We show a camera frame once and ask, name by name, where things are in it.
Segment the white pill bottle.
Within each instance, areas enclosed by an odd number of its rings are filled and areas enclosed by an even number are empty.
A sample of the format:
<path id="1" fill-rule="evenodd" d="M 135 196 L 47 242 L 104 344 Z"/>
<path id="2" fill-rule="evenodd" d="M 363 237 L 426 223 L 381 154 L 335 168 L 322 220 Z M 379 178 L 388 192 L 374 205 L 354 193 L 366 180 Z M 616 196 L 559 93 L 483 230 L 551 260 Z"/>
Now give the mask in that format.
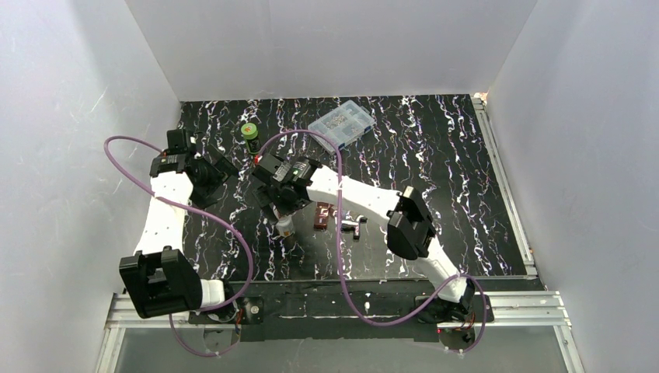
<path id="1" fill-rule="evenodd" d="M 282 238 L 287 238 L 295 234 L 295 226 L 290 215 L 283 215 L 276 207 L 273 207 L 277 222 L 275 228 L 277 233 Z"/>

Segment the red weekly pill organizer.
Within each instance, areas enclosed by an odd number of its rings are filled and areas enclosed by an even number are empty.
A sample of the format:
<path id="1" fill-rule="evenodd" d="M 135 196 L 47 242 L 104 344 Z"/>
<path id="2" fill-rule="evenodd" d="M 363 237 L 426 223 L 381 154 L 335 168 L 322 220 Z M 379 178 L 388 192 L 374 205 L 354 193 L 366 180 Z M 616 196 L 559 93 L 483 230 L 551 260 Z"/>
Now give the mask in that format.
<path id="1" fill-rule="evenodd" d="M 333 205 L 325 202 L 317 202 L 314 213 L 313 228 L 316 231 L 327 230 L 330 215 L 333 212 Z"/>

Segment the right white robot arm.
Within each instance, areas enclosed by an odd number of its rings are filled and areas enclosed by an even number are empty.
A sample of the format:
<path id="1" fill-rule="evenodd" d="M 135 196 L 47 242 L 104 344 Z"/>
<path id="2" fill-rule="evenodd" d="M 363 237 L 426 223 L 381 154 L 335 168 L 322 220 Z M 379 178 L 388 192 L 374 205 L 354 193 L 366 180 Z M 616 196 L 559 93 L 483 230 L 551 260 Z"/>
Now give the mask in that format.
<path id="1" fill-rule="evenodd" d="M 385 228 L 386 244 L 394 255 L 411 260 L 440 289 L 438 299 L 447 309 L 466 314 L 475 286 L 459 275 L 437 238 L 433 218 L 420 191 L 371 186 L 320 162 L 300 157 L 294 162 L 265 154 L 256 161 L 253 176 L 262 184 L 255 195 L 268 218 L 276 221 L 312 203 L 332 204 Z"/>

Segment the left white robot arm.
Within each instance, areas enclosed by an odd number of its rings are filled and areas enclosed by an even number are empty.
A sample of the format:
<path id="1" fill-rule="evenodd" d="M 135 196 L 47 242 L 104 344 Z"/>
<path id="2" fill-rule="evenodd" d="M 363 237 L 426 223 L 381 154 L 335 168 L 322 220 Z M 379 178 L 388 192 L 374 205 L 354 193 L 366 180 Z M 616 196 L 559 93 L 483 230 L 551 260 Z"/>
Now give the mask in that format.
<path id="1" fill-rule="evenodd" d="M 170 130 L 167 146 L 149 170 L 153 197 L 141 238 L 119 273 L 137 314 L 143 319 L 177 312 L 234 309 L 235 291 L 223 280 L 203 280 L 183 254 L 187 208 L 204 210 L 218 202 L 218 189 L 238 170 L 227 158 L 217 162 L 197 150 L 192 132 Z"/>

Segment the green capped dark bottle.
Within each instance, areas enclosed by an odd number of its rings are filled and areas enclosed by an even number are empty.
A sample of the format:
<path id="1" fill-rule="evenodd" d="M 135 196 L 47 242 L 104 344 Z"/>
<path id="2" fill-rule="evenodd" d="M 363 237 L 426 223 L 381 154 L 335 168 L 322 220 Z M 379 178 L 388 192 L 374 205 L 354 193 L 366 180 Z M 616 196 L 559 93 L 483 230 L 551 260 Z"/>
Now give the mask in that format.
<path id="1" fill-rule="evenodd" d="M 254 123 L 245 123 L 241 126 L 240 131 L 248 153 L 257 155 L 262 148 L 258 127 Z"/>

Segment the chrome metal faucet fitting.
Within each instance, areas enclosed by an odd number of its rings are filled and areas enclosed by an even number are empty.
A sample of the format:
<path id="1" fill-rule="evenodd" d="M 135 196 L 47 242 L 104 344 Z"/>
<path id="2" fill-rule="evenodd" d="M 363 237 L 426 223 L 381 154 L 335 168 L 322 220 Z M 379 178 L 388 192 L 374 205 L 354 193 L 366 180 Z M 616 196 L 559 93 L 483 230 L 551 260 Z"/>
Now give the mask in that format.
<path id="1" fill-rule="evenodd" d="M 350 233 L 355 242 L 361 239 L 362 225 L 368 222 L 364 215 L 358 215 L 355 220 L 342 220 L 340 230 L 342 233 Z"/>

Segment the clear plastic compartment box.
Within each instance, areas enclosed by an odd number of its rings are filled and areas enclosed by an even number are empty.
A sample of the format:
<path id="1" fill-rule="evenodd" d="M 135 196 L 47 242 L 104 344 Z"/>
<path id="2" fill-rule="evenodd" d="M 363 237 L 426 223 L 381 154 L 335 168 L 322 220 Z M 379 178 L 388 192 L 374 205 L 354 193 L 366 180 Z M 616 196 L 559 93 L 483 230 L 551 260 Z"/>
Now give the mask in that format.
<path id="1" fill-rule="evenodd" d="M 308 126 L 309 131 L 323 135 L 313 138 L 330 154 L 334 145 L 342 150 L 367 134 L 375 126 L 375 118 L 365 108 L 348 100 L 336 109 L 315 120 Z"/>

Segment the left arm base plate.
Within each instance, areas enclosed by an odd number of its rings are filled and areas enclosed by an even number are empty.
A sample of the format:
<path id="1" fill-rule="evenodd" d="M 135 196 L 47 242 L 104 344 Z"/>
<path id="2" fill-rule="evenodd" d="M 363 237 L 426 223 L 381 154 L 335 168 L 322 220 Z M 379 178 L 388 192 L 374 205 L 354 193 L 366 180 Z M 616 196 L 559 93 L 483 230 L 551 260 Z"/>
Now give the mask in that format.
<path id="1" fill-rule="evenodd" d="M 202 329 L 209 351 L 220 351 L 240 341 L 244 326 L 261 324 L 264 311 L 263 297 L 241 297 L 220 309 L 190 312 L 188 323 Z"/>

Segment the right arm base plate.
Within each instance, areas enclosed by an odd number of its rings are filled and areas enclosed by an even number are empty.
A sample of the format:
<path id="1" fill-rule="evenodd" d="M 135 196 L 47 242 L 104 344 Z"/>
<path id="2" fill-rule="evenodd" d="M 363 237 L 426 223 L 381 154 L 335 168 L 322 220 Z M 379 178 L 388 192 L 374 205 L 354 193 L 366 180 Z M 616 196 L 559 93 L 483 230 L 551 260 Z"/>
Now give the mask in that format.
<path id="1" fill-rule="evenodd" d="M 466 307 L 434 298 L 414 318 L 419 323 L 436 325 L 444 349 L 457 354 L 473 349 L 482 339 L 480 328 L 495 321 L 490 297 L 480 294 Z"/>

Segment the aluminium frame rail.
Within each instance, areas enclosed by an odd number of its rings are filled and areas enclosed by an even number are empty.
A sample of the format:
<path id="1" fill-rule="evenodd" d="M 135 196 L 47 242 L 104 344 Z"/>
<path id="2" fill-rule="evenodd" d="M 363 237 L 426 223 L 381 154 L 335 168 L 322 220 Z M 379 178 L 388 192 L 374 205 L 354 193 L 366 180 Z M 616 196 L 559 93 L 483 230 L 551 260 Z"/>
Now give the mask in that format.
<path id="1" fill-rule="evenodd" d="M 525 265 L 525 279 L 528 281 L 538 277 L 535 267 L 535 260 L 532 255 L 531 246 L 523 229 L 512 193 L 504 171 L 504 167 L 498 157 L 498 149 L 490 125 L 490 119 L 486 112 L 486 104 L 478 96 L 471 96 L 470 103 L 474 112 L 473 125 L 477 128 L 477 134 L 484 143 L 487 160 L 491 164 L 494 179 L 497 182 L 500 196 L 503 198 L 506 207 L 508 220 L 514 230 L 518 249 Z M 146 193 L 152 198 L 153 192 L 151 187 L 145 188 Z M 198 210 L 195 207 L 187 208 L 188 214 L 197 214 L 207 216 L 207 210 Z M 474 277 L 459 271 L 459 275 L 473 282 L 475 286 L 474 295 L 480 294 L 481 297 L 488 295 L 492 303 L 492 311 L 495 317 L 494 322 L 484 324 L 481 328 L 483 338 L 487 325 L 493 327 L 551 327 L 555 334 L 560 353 L 565 368 L 569 372 L 581 372 L 584 367 L 578 355 L 577 348 L 574 344 L 572 335 L 572 324 L 564 306 L 563 299 L 557 291 L 495 291 L 486 294 L 480 282 Z M 251 280 L 243 282 L 242 287 L 232 296 L 232 300 L 237 298 L 249 297 L 248 290 L 251 286 Z M 416 307 L 410 312 L 415 316 L 434 298 L 437 298 L 440 289 L 434 286 L 431 293 L 426 293 L 416 300 Z M 206 312 L 214 309 L 200 309 L 196 311 L 185 311 L 171 313 L 143 319 L 138 314 L 134 305 L 128 305 L 128 296 L 117 295 L 113 299 L 110 308 L 110 314 L 106 326 L 108 329 L 115 329 L 117 332 L 123 332 L 126 329 L 170 329 L 174 334 L 178 334 L 183 329 L 199 329 L 199 326 L 192 326 L 188 323 L 190 312 Z"/>

